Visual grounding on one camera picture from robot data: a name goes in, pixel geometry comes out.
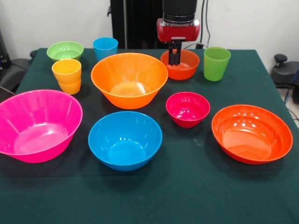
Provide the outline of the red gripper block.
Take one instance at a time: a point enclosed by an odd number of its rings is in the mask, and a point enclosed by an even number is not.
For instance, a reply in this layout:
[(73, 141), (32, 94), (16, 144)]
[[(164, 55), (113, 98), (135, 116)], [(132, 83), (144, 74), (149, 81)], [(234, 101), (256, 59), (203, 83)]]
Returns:
[[(175, 24), (164, 21), (162, 18), (157, 20), (157, 36), (160, 42), (172, 42), (180, 40), (191, 42), (197, 40), (200, 31), (199, 19), (194, 19), (190, 23)], [(173, 54), (173, 43), (169, 43), (169, 65), (180, 65), (182, 43), (176, 43), (176, 53)]]

